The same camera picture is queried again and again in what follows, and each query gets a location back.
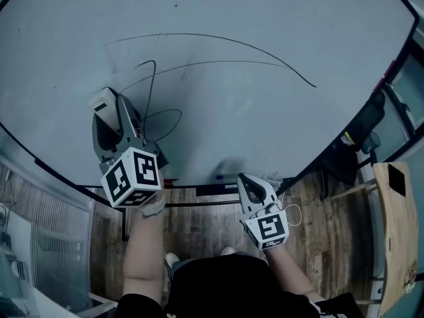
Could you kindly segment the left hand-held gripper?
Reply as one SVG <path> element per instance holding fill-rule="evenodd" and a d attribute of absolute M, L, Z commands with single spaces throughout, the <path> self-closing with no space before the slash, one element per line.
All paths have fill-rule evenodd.
<path fill-rule="evenodd" d="M 119 135 L 93 116 L 93 148 L 100 160 L 101 184 L 111 207 L 140 207 L 162 189 L 158 171 L 168 159 L 156 142 L 144 139 L 129 99 L 118 94 L 115 106 Z"/>

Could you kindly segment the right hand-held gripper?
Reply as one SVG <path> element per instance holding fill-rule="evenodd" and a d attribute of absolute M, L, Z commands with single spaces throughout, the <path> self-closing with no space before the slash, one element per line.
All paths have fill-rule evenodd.
<path fill-rule="evenodd" d="M 237 176 L 244 231 L 258 250 L 285 244 L 289 237 L 286 211 L 274 188 L 262 178 L 240 173 Z"/>

